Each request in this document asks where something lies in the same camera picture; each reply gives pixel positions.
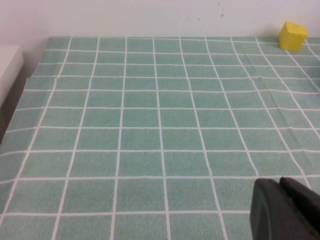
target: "green square tile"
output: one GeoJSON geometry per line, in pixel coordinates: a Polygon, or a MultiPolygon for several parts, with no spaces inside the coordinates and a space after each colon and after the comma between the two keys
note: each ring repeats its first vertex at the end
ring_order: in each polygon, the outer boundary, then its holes
{"type": "Polygon", "coordinates": [[[110,235],[111,216],[62,216],[56,240],[104,240],[110,235]]]}
{"type": "Polygon", "coordinates": [[[239,55],[240,61],[243,65],[259,65],[268,66],[269,63],[264,56],[259,55],[239,55]]]}
{"type": "Polygon", "coordinates": [[[156,53],[180,53],[180,43],[175,39],[155,39],[154,49],[156,53]]]}
{"type": "Polygon", "coordinates": [[[299,67],[275,66],[275,71],[281,78],[305,78],[306,75],[299,67]]]}
{"type": "Polygon", "coordinates": [[[218,214],[171,214],[172,240],[224,239],[218,214]]]}
{"type": "Polygon", "coordinates": [[[164,214],[117,215],[115,217],[114,239],[166,240],[166,216],[164,214]]]}
{"type": "Polygon", "coordinates": [[[251,129],[241,133],[249,150],[286,150],[276,130],[251,129]]]}
{"type": "Polygon", "coordinates": [[[79,127],[82,109],[49,108],[46,110],[41,126],[79,127]]]}
{"type": "Polygon", "coordinates": [[[193,91],[222,91],[218,79],[190,79],[193,91]]]}
{"type": "Polygon", "coordinates": [[[44,51],[40,63],[63,63],[66,57],[66,53],[67,51],[44,51]]]}
{"type": "Polygon", "coordinates": [[[192,100],[188,92],[159,92],[161,108],[192,108],[192,100]]]}
{"type": "Polygon", "coordinates": [[[114,187],[114,180],[69,180],[62,212],[111,212],[114,187]]]}
{"type": "Polygon", "coordinates": [[[168,150],[202,150],[196,129],[163,129],[163,148],[168,150]]]}
{"type": "Polygon", "coordinates": [[[309,50],[307,45],[302,45],[300,51],[288,51],[290,55],[306,55],[313,56],[314,54],[309,50]]]}
{"type": "Polygon", "coordinates": [[[83,107],[86,91],[55,91],[49,103],[50,107],[83,107]]]}
{"type": "Polygon", "coordinates": [[[0,154],[27,150],[34,134],[34,129],[7,132],[0,145],[0,154]]]}
{"type": "Polygon", "coordinates": [[[309,79],[284,79],[284,83],[291,91],[303,93],[318,93],[319,90],[309,79]]]}
{"type": "Polygon", "coordinates": [[[276,91],[263,91],[260,92],[264,103],[268,108],[298,108],[290,93],[276,92],[276,91]]]}
{"type": "Polygon", "coordinates": [[[61,75],[67,76],[91,76],[93,64],[66,63],[61,75]]]}
{"type": "Polygon", "coordinates": [[[43,111],[43,109],[28,109],[23,111],[15,111],[7,130],[9,131],[38,126],[38,122],[41,118],[43,111]]]}
{"type": "Polygon", "coordinates": [[[165,198],[162,179],[120,179],[118,181],[117,212],[164,210],[165,198]]]}
{"type": "Polygon", "coordinates": [[[55,78],[51,76],[32,76],[26,80],[24,89],[51,90],[54,83],[55,78]]]}
{"type": "Polygon", "coordinates": [[[301,174],[288,153],[252,152],[251,158],[261,176],[301,174]]]}
{"type": "Polygon", "coordinates": [[[122,150],[159,150],[160,136],[157,129],[123,129],[122,150]]]}
{"type": "Polygon", "coordinates": [[[82,129],[77,149],[117,149],[118,129],[82,129]]]}
{"type": "Polygon", "coordinates": [[[127,64],[154,64],[154,55],[152,53],[127,53],[127,64]]]}
{"type": "Polygon", "coordinates": [[[251,77],[263,77],[263,78],[277,77],[275,71],[271,66],[246,66],[245,69],[251,77]]]}
{"type": "Polygon", "coordinates": [[[55,221],[56,218],[51,216],[6,216],[0,228],[1,239],[50,239],[55,221]]]}
{"type": "Polygon", "coordinates": [[[8,183],[3,183],[0,185],[0,212],[3,213],[5,206],[7,204],[11,189],[12,189],[12,185],[14,183],[13,182],[8,182],[8,183]]]}
{"type": "Polygon", "coordinates": [[[245,152],[208,152],[213,176],[255,176],[245,152]]]}
{"type": "Polygon", "coordinates": [[[233,44],[238,54],[261,54],[256,42],[234,42],[233,44]]]}
{"type": "Polygon", "coordinates": [[[14,179],[25,158],[24,153],[4,155],[0,157],[0,181],[14,179]]]}
{"type": "Polygon", "coordinates": [[[125,52],[126,39],[125,38],[100,38],[99,51],[115,51],[125,52]]]}
{"type": "Polygon", "coordinates": [[[288,89],[286,86],[281,82],[280,79],[272,79],[272,78],[260,78],[262,81],[262,84],[265,86],[265,89],[269,90],[281,90],[281,91],[287,91],[288,89]]]}
{"type": "Polygon", "coordinates": [[[320,177],[309,177],[308,181],[313,191],[320,194],[320,177]]]}
{"type": "Polygon", "coordinates": [[[122,92],[91,91],[87,107],[121,107],[122,92]]]}
{"type": "Polygon", "coordinates": [[[241,65],[236,55],[211,55],[214,65],[241,65]]]}
{"type": "Polygon", "coordinates": [[[70,44],[71,50],[96,51],[98,38],[96,37],[73,37],[70,44]]]}
{"type": "Polygon", "coordinates": [[[57,90],[67,90],[67,89],[88,89],[89,87],[89,77],[72,77],[72,76],[62,76],[56,80],[55,89],[57,90]]]}
{"type": "Polygon", "coordinates": [[[186,65],[210,65],[211,60],[209,55],[203,54],[183,54],[184,63],[186,65]]]}
{"type": "Polygon", "coordinates": [[[87,109],[83,127],[119,127],[120,109],[87,109]]]}
{"type": "Polygon", "coordinates": [[[168,78],[185,78],[186,72],[184,66],[176,65],[157,65],[156,74],[158,77],[168,77],[168,78]]]}
{"type": "Polygon", "coordinates": [[[307,75],[309,76],[310,78],[312,79],[317,79],[319,78],[320,76],[320,66],[317,66],[317,67],[307,67],[307,66],[304,66],[303,68],[303,71],[306,73],[304,75],[307,75]]]}
{"type": "Polygon", "coordinates": [[[154,77],[155,66],[153,65],[127,65],[126,73],[127,77],[154,77]]]}
{"type": "Polygon", "coordinates": [[[216,66],[220,78],[245,78],[247,73],[242,66],[216,66]]]}
{"type": "Polygon", "coordinates": [[[122,152],[119,176],[162,176],[160,152],[122,152]]]}
{"type": "Polygon", "coordinates": [[[46,42],[46,49],[67,49],[69,45],[69,37],[49,37],[46,42]]]}
{"type": "Polygon", "coordinates": [[[124,109],[123,127],[159,127],[156,109],[124,109]]]}
{"type": "Polygon", "coordinates": [[[299,66],[316,66],[319,67],[320,60],[316,56],[293,56],[299,66]]]}
{"type": "Polygon", "coordinates": [[[235,122],[228,109],[226,110],[197,110],[199,123],[202,128],[235,128],[235,122]]]}
{"type": "Polygon", "coordinates": [[[215,179],[221,210],[250,210],[254,179],[215,179]]]}
{"type": "Polygon", "coordinates": [[[94,76],[99,77],[122,77],[125,65],[96,65],[94,76]]]}
{"type": "Polygon", "coordinates": [[[256,38],[259,43],[278,43],[279,40],[275,36],[258,36],[256,38]]]}
{"type": "Polygon", "coordinates": [[[229,240],[252,239],[249,214],[224,214],[223,220],[229,240]]]}
{"type": "Polygon", "coordinates": [[[65,181],[19,181],[8,213],[57,213],[65,181]]]}
{"type": "Polygon", "coordinates": [[[202,136],[207,150],[243,150],[237,130],[203,129],[202,136]]]}
{"type": "Polygon", "coordinates": [[[237,93],[227,93],[227,98],[233,109],[240,108],[263,108],[260,97],[257,92],[237,92],[237,93]]]}
{"type": "Polygon", "coordinates": [[[159,90],[189,90],[186,78],[158,78],[159,90]]]}
{"type": "Polygon", "coordinates": [[[128,38],[127,40],[128,52],[152,53],[153,40],[141,38],[128,38]]]}
{"type": "Polygon", "coordinates": [[[71,152],[30,153],[21,173],[22,178],[65,177],[71,152]]]}
{"type": "Polygon", "coordinates": [[[68,54],[68,57],[66,58],[66,62],[67,63],[93,64],[95,62],[95,59],[96,59],[95,52],[70,51],[68,54]]]}
{"type": "Polygon", "coordinates": [[[320,173],[320,153],[301,151],[292,154],[306,175],[318,175],[320,173]]]}
{"type": "Polygon", "coordinates": [[[217,75],[212,66],[186,66],[189,78],[216,78],[217,75]]]}
{"type": "Polygon", "coordinates": [[[279,47],[279,44],[259,43],[262,52],[266,55],[287,55],[287,52],[279,47]]]}
{"type": "Polygon", "coordinates": [[[162,127],[197,127],[193,110],[161,110],[162,127]]]}
{"type": "Polygon", "coordinates": [[[201,152],[165,152],[167,176],[208,176],[205,155],[201,152]]]}
{"type": "Polygon", "coordinates": [[[57,76],[59,75],[61,63],[57,64],[39,64],[33,73],[34,76],[57,76]]]}
{"type": "Polygon", "coordinates": [[[266,110],[234,110],[236,122],[240,128],[273,128],[266,110]]]}
{"type": "Polygon", "coordinates": [[[181,40],[181,47],[184,54],[206,54],[208,52],[205,41],[181,40]]]}
{"type": "Polygon", "coordinates": [[[294,98],[302,109],[320,109],[319,95],[294,93],[294,98]]]}
{"type": "Polygon", "coordinates": [[[320,128],[320,111],[304,111],[315,128],[320,128]]]}
{"type": "Polygon", "coordinates": [[[125,53],[99,52],[96,63],[97,64],[124,64],[125,53]]]}
{"type": "Polygon", "coordinates": [[[122,90],[122,88],[122,77],[94,77],[91,80],[91,89],[122,90]]]}
{"type": "Polygon", "coordinates": [[[208,47],[209,47],[210,53],[212,54],[234,54],[235,53],[231,42],[208,41],[208,47]]]}
{"type": "Polygon", "coordinates": [[[156,108],[156,92],[126,92],[124,95],[125,108],[156,108]]]}
{"type": "Polygon", "coordinates": [[[130,78],[125,79],[126,90],[156,90],[154,78],[130,78]]]}
{"type": "Polygon", "coordinates": [[[228,105],[223,93],[193,93],[196,108],[227,109],[228,105]]]}
{"type": "Polygon", "coordinates": [[[111,177],[116,174],[116,152],[77,152],[71,177],[111,177]]]}
{"type": "Polygon", "coordinates": [[[184,64],[180,54],[156,54],[155,62],[156,64],[184,64]]]}
{"type": "Polygon", "coordinates": [[[209,179],[168,179],[170,211],[215,210],[215,198],[209,179]]]}
{"type": "Polygon", "coordinates": [[[272,66],[297,66],[290,56],[266,56],[266,58],[272,66]]]}
{"type": "Polygon", "coordinates": [[[74,148],[77,129],[39,129],[32,150],[70,150],[74,148]]]}
{"type": "Polygon", "coordinates": [[[236,42],[255,42],[256,38],[254,36],[233,36],[232,37],[233,41],[236,42]]]}
{"type": "Polygon", "coordinates": [[[301,111],[285,109],[269,110],[278,128],[309,128],[310,125],[301,111]]]}
{"type": "Polygon", "coordinates": [[[255,87],[250,79],[222,79],[225,91],[253,91],[255,87]]]}
{"type": "Polygon", "coordinates": [[[282,129],[280,131],[291,150],[320,150],[320,140],[313,130],[282,129]]]}

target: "white wall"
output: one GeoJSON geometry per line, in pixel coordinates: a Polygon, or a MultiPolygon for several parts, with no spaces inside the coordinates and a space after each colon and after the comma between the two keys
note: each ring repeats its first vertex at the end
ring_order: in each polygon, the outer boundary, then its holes
{"type": "Polygon", "coordinates": [[[0,43],[30,72],[48,36],[276,36],[285,21],[320,37],[319,0],[1,0],[0,43]]]}

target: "yellow cube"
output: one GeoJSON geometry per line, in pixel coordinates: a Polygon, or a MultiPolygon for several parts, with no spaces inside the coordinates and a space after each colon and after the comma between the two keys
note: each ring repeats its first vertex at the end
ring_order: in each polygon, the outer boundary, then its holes
{"type": "Polygon", "coordinates": [[[278,38],[280,48],[298,52],[306,40],[307,35],[307,29],[305,26],[286,21],[278,38]]]}

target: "black plastic object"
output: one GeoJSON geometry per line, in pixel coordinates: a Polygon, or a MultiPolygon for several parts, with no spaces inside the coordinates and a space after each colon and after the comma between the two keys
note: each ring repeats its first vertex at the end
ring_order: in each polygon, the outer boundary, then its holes
{"type": "Polygon", "coordinates": [[[259,178],[250,224],[254,240],[320,240],[320,196],[292,178],[259,178]]]}

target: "green checkered surface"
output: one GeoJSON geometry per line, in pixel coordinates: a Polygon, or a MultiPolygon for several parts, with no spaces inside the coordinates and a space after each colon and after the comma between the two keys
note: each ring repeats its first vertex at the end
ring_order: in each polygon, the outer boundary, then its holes
{"type": "Polygon", "coordinates": [[[53,37],[0,146],[0,239],[248,240],[281,176],[320,193],[320,38],[53,37]]]}

